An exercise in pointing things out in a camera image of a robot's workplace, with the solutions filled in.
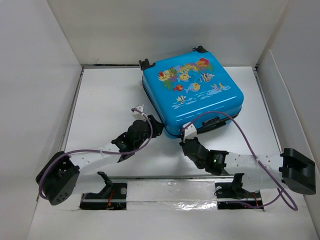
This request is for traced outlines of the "blue kids suitcase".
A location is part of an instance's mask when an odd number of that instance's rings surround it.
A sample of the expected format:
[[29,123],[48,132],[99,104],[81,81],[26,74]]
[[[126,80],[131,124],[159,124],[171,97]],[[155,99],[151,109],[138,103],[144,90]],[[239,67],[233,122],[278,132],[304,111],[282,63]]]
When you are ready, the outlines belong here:
[[170,138],[192,122],[206,133],[237,117],[244,94],[214,55],[203,46],[150,63],[139,61],[142,86]]

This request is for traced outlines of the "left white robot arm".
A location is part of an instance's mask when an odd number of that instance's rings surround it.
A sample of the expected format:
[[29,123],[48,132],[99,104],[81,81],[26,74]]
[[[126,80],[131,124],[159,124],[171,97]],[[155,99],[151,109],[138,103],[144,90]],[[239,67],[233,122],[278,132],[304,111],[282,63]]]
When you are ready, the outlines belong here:
[[63,203],[72,195],[79,176],[129,159],[160,136],[163,129],[164,124],[153,115],[143,114],[127,131],[98,149],[55,153],[35,179],[40,197],[52,206]]

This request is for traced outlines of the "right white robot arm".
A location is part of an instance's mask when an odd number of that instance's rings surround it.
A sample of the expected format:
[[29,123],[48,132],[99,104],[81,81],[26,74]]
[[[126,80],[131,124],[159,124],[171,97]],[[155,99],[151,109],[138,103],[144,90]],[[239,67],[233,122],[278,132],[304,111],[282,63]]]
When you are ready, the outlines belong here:
[[180,146],[198,169],[215,176],[233,176],[231,191],[237,197],[276,188],[288,188],[302,195],[316,194],[316,164],[293,148],[285,148],[281,154],[253,156],[208,150],[196,137],[180,142]]

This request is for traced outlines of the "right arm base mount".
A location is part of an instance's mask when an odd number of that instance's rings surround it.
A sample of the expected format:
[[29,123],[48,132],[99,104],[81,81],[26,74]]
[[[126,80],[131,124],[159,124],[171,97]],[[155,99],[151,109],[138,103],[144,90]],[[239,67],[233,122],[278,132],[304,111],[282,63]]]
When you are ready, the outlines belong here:
[[243,189],[243,173],[236,173],[232,182],[216,182],[214,195],[218,210],[241,210],[263,205],[261,193]]

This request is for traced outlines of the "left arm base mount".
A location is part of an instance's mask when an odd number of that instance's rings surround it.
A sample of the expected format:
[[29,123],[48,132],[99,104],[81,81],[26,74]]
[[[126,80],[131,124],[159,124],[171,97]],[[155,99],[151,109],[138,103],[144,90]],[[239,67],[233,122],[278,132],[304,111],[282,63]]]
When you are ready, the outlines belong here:
[[98,193],[86,192],[81,195],[79,208],[81,210],[118,211],[127,209],[128,184],[126,182],[112,182],[103,172],[97,172],[102,177],[105,186]]

